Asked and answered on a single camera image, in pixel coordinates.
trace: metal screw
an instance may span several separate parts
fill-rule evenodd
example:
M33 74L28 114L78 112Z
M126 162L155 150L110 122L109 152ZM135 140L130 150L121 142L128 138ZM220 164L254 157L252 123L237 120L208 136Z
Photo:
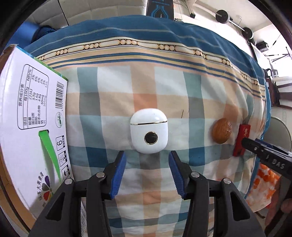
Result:
M200 174L198 172L191 172L191 176L194 178L198 178Z
M96 174L97 178L103 178L104 176L105 176L104 172L99 172L99 173Z
M231 180L228 178L223 179L223 182L226 184L231 184Z
M66 179L66 180L65 180L65 184L71 184L72 182L73 182L72 179Z

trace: green strap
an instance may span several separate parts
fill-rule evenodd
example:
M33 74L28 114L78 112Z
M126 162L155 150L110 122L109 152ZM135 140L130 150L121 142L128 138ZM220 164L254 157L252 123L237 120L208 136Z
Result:
M48 130L39 131L39 137L40 137L41 141L43 142L43 145L46 148L46 150L47 150L47 152L48 152L48 154L49 154L49 156L54 164L54 167L55 167L57 174L58 174L59 182L62 183L58 158L57 158L55 149L53 147L52 141L49 137Z

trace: red lighter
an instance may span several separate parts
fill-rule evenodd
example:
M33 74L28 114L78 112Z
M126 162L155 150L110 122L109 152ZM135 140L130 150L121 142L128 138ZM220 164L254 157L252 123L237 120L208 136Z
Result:
M241 141L244 137L249 137L249 131L251 130L251 126L249 124L241 124L239 125L238 135L235 142L235 147L233 150L233 156L241 156L244 154L245 149L241 146Z

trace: nutrition facts table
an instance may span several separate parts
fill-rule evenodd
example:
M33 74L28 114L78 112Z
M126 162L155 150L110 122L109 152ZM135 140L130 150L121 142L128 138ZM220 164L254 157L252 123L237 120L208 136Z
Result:
M47 122L49 77L26 64L18 90L17 114L20 129L43 127Z

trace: white cardboard box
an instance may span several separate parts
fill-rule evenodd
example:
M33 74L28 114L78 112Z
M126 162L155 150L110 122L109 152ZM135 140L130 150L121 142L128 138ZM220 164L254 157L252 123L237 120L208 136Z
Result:
M15 45L4 51L0 65L4 65L0 75L3 162L22 203L37 218L61 184L39 131L49 132L61 182L73 178L66 140L67 80ZM84 232L86 212L81 208Z

